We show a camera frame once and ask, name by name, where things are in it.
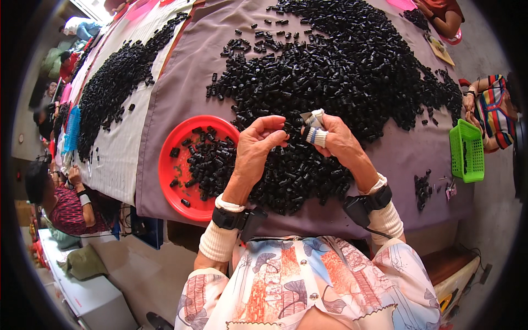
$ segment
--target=white cabinet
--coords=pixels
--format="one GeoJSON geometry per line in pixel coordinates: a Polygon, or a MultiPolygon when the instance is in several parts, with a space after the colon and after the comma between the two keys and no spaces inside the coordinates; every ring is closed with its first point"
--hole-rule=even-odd
{"type": "Polygon", "coordinates": [[[135,330],[137,323],[132,317],[125,298],[105,276],[85,281],[66,276],[57,261],[64,262],[67,255],[77,248],[59,250],[49,229],[39,229],[39,237],[46,263],[55,283],[75,316],[90,330],[135,330]]]}

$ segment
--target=black wrist sensor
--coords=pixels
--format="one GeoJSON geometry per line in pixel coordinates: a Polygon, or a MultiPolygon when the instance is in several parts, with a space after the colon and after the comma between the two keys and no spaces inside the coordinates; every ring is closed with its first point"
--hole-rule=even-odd
{"type": "Polygon", "coordinates": [[[244,243],[254,236],[257,228],[267,217],[268,214],[259,207],[254,210],[245,209],[238,213],[219,208],[213,210],[213,222],[220,228],[241,230],[240,239],[244,243]]]}
{"type": "Polygon", "coordinates": [[[347,196],[343,203],[343,210],[357,225],[366,228],[370,224],[370,212],[386,207],[390,203],[391,198],[392,191],[386,185],[373,195],[347,196]]]}

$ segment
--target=green plastic basket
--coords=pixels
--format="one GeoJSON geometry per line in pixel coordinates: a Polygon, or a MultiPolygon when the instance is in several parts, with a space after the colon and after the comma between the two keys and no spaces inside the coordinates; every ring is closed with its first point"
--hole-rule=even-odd
{"type": "Polygon", "coordinates": [[[484,148],[480,130],[463,119],[449,131],[451,143],[451,172],[465,183],[484,180],[484,148]],[[466,142],[466,173],[464,173],[464,149],[466,142]]]}

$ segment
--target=red shirt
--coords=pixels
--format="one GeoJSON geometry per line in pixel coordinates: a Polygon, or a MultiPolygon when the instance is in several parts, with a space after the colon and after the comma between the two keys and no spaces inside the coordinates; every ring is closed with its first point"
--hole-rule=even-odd
{"type": "Polygon", "coordinates": [[[79,58],[79,55],[77,53],[72,53],[70,55],[70,65],[67,67],[64,66],[64,64],[61,65],[61,69],[59,70],[59,76],[62,79],[66,79],[73,73],[73,66],[75,65],[75,62],[78,58],[79,58]]]}
{"type": "Polygon", "coordinates": [[[101,213],[97,211],[97,205],[92,203],[93,214],[96,224],[86,227],[84,216],[82,215],[81,201],[77,197],[75,190],[64,187],[62,183],[55,188],[55,195],[59,198],[57,205],[49,215],[52,225],[58,230],[68,235],[79,236],[82,234],[93,234],[107,231],[110,227],[104,221],[101,213]]]}
{"type": "Polygon", "coordinates": [[[465,21],[462,10],[456,0],[421,0],[427,8],[436,14],[442,21],[446,21],[446,12],[454,11],[462,17],[462,23],[465,21]]]}

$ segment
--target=floral blouse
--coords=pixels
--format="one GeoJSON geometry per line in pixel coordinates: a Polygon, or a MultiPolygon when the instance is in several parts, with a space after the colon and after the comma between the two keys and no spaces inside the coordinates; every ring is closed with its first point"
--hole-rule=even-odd
{"type": "Polygon", "coordinates": [[[250,241],[233,252],[229,279],[192,272],[175,329],[294,330],[313,306],[354,329],[438,329],[440,309],[418,254],[389,240],[372,261],[322,236],[250,241]]]}

